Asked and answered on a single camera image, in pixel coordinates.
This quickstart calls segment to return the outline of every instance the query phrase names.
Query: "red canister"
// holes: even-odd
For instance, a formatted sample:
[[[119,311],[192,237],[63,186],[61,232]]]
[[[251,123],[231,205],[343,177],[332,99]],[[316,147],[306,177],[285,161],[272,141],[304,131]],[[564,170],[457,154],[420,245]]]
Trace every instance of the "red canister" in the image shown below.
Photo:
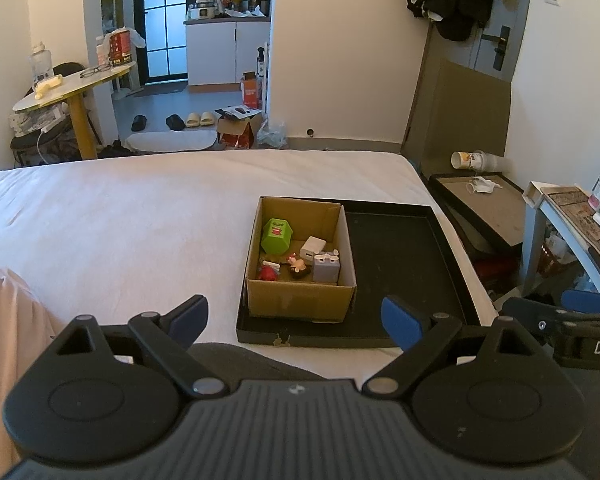
[[[131,34],[128,30],[115,32],[109,40],[109,59],[113,66],[131,61]]]

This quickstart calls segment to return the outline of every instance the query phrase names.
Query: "red figurine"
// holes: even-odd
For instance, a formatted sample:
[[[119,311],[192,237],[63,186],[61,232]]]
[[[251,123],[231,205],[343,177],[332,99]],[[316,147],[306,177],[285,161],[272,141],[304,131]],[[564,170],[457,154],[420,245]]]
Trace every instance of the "red figurine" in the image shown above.
[[[276,282],[278,280],[278,274],[271,267],[263,266],[258,274],[258,279],[263,282]]]

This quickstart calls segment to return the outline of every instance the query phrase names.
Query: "shoe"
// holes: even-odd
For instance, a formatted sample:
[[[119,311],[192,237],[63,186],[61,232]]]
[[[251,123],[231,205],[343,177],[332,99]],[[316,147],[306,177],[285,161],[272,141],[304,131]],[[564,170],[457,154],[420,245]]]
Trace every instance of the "shoe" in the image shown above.
[[[213,126],[216,124],[216,116],[211,112],[205,112],[202,114],[202,120],[200,121],[200,126]]]
[[[187,128],[197,128],[200,126],[200,116],[195,112],[190,113],[185,124]]]
[[[177,114],[170,115],[169,117],[167,117],[167,120],[165,122],[167,123],[167,126],[175,132],[181,132],[182,130],[184,130],[184,121]]]
[[[146,127],[146,117],[144,115],[136,115],[131,123],[132,132],[141,132]]]

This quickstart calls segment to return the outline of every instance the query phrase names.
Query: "bed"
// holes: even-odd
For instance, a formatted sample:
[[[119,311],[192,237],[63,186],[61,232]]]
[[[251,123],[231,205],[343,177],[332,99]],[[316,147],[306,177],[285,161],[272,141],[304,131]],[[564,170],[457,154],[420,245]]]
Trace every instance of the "bed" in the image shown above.
[[[208,298],[199,342],[239,344],[235,320],[258,197],[430,205],[478,316],[496,311],[458,236],[403,157],[376,152],[171,153],[0,172],[0,267],[19,274],[56,330],[78,314],[101,324]],[[358,383],[397,349],[249,346],[327,378]]]

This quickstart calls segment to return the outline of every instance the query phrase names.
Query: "kitchen counter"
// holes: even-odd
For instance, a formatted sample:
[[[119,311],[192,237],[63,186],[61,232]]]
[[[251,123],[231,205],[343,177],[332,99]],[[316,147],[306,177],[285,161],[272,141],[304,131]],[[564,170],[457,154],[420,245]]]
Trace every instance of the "kitchen counter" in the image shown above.
[[[250,18],[206,18],[204,20],[185,20],[185,25],[197,25],[199,23],[239,23],[239,22],[270,22],[269,16],[259,18],[251,16]]]

